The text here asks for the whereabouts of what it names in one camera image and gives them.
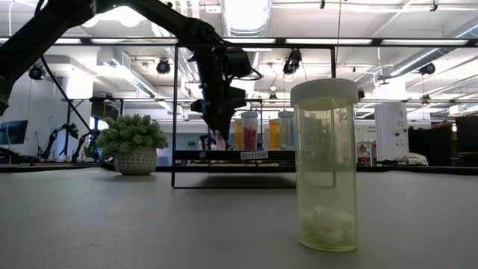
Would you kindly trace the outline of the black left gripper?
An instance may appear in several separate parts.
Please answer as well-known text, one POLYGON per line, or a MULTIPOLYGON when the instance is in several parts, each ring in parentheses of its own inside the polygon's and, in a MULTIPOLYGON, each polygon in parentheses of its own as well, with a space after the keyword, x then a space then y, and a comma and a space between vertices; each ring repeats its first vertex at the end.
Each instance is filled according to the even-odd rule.
POLYGON ((231 83, 230 80, 201 81, 202 98, 190 104, 190 109, 201 113, 209 129, 219 132, 224 140, 229 139, 235 109, 246 105, 246 91, 231 83))

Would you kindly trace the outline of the small bottle with red pills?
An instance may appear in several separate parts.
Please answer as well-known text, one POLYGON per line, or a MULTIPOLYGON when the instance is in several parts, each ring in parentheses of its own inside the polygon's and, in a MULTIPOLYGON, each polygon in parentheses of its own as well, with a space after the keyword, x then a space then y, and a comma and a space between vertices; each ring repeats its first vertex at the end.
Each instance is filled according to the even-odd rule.
POLYGON ((246 111, 241 114, 243 149, 245 151, 257 150, 258 114, 254 111, 246 111))

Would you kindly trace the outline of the large orange medicine bottle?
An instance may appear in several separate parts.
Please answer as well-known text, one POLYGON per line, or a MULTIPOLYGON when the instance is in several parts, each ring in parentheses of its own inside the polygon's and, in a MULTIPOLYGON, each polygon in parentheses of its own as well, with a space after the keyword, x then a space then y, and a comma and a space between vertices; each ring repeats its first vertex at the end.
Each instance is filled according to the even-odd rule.
POLYGON ((280 150, 280 122, 279 119, 269 121, 270 127, 270 149, 280 150))

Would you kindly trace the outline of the small blue medicine bottle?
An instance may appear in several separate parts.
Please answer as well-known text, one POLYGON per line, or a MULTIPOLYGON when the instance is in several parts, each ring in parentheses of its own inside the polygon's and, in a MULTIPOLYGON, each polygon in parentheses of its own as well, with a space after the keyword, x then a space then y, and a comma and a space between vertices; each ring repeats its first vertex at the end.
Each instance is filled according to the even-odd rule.
POLYGON ((294 113, 279 112, 279 141, 281 150, 294 150, 294 113))

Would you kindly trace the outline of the small yellow-green medicine bottle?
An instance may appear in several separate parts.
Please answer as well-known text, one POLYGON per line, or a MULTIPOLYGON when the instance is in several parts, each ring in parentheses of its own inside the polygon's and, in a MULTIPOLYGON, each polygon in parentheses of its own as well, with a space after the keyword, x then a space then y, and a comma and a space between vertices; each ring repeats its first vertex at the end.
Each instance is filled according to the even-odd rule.
POLYGON ((344 78, 294 86, 299 242, 333 252, 359 246, 354 106, 358 87, 344 78))

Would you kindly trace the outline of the white shelf label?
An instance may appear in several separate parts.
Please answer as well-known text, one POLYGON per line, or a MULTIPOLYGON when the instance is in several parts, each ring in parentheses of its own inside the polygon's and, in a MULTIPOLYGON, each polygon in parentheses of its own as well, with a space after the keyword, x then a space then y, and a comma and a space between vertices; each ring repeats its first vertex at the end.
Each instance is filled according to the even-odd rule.
POLYGON ((268 151, 243 151, 240 153, 241 160, 261 160, 268 159, 268 151))

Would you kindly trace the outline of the green plant in patterned pot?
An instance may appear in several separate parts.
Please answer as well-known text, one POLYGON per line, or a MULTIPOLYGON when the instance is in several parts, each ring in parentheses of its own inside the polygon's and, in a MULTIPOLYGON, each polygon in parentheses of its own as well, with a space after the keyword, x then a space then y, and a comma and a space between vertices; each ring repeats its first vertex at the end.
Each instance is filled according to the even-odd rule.
POLYGON ((159 123, 149 115, 107 118, 96 145, 104 158, 112 158, 115 170, 123 176, 148 176, 157 167, 158 149, 169 146, 159 123))

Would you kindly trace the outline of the rack with red bins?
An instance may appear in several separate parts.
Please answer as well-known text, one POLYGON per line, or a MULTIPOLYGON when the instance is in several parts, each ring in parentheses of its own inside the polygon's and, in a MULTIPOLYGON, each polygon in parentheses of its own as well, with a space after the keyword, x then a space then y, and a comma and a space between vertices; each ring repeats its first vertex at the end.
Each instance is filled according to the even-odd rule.
POLYGON ((357 165, 374 166, 376 163, 376 141, 360 141, 356 143, 357 165))

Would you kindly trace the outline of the white pillar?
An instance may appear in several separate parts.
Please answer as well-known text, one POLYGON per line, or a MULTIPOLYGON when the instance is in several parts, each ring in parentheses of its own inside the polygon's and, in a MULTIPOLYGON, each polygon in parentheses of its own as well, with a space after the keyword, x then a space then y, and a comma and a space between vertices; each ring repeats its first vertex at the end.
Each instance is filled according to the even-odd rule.
POLYGON ((396 160, 409 153, 405 103, 380 103, 375 107, 377 160, 396 160))

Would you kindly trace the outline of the white cloth heap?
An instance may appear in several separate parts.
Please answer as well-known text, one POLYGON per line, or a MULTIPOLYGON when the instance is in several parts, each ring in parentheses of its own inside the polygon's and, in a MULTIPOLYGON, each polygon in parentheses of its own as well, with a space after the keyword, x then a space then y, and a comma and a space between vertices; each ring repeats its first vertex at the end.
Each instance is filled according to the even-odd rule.
POLYGON ((428 166, 426 156, 410 152, 396 159, 399 165, 403 166, 428 166))

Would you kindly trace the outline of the black hanging panel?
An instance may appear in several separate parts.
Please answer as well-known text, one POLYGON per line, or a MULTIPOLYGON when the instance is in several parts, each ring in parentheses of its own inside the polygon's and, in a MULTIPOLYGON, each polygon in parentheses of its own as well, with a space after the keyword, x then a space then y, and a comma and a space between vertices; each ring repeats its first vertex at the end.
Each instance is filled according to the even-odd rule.
POLYGON ((440 138, 438 129, 409 128, 409 151, 426 157, 429 166, 441 163, 440 138))

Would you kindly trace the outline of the blue screen monitor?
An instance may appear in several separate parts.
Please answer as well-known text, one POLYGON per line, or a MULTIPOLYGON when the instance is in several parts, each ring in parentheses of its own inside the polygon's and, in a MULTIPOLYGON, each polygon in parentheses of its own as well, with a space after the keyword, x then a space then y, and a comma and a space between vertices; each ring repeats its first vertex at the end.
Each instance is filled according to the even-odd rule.
POLYGON ((27 127, 27 120, 0 123, 0 145, 23 144, 27 127))

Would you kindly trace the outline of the silver spiral ventilation duct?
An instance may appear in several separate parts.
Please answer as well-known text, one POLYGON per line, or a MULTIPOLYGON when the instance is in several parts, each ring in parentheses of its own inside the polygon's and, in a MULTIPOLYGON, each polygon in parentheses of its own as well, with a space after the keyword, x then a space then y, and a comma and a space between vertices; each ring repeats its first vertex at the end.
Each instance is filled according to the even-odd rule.
POLYGON ((223 37, 265 38, 268 35, 272 0, 220 0, 223 37))

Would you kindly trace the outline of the black metal rig frame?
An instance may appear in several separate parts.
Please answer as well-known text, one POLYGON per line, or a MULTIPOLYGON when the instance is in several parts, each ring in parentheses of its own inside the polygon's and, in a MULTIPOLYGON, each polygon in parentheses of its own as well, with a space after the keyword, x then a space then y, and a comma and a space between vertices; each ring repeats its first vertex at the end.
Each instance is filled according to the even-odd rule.
MULTIPOLYGON (((252 43, 255 39, 259 42, 264 43, 272 43, 273 40, 282 39, 282 37, 265 37, 265 38, 249 38, 245 39, 245 43, 252 43)), ((175 37, 152 37, 152 40, 166 40, 166 43, 146 43, 146 41, 141 41, 136 43, 135 40, 140 40, 141 37, 124 37, 126 41, 131 41, 127 43, 126 41, 121 41, 115 37, 68 37, 68 38, 60 38, 59 41, 55 41, 52 46, 174 46, 175 48, 175 55, 178 54, 179 48, 186 47, 186 46, 214 46, 219 47, 220 45, 212 45, 212 44, 189 44, 189 43, 179 43, 178 41, 174 41, 175 37)), ((440 49, 440 48, 452 48, 452 49, 460 49, 460 48, 478 48, 478 38, 468 38, 468 39, 403 39, 403 38, 368 38, 368 39, 360 39, 360 38, 285 38, 288 43, 300 43, 300 44, 310 44, 310 43, 319 43, 319 44, 334 44, 336 45, 336 51, 339 48, 347 48, 347 47, 372 47, 372 48, 381 48, 381 47, 392 47, 392 48, 433 48, 433 49, 440 49)), ((226 38, 226 41, 229 43, 242 43, 243 39, 233 39, 233 38, 226 38)), ((380 102, 388 102, 388 103, 413 103, 419 102, 420 100, 411 100, 411 99, 398 99, 398 100, 381 100, 381 99, 363 99, 363 102, 370 102, 370 103, 380 103, 380 102)), ((478 100, 461 100, 464 103, 472 103, 478 102, 478 100)), ((450 102, 458 104, 461 102, 459 99, 450 99, 450 100, 441 100, 437 99, 432 101, 429 99, 429 103, 437 102, 437 103, 445 103, 450 102)), ((26 172, 42 172, 42 171, 53 171, 53 170, 77 170, 83 168, 93 168, 93 167, 102 167, 107 170, 113 171, 114 166, 112 164, 68 164, 68 165, 33 165, 30 166, 19 166, 19 165, 3 165, 0 166, 0 173, 26 173, 26 172)), ((170 167, 156 167, 156 172, 170 172, 170 167)), ((414 173, 440 173, 440 174, 456 174, 456 175, 467 175, 467 176, 476 176, 478 175, 478 168, 473 167, 433 167, 433 166, 400 166, 400 165, 385 165, 381 167, 359 167, 357 168, 358 172, 369 172, 369 173, 381 173, 381 172, 388 172, 388 171, 406 171, 406 172, 414 172, 414 173)))

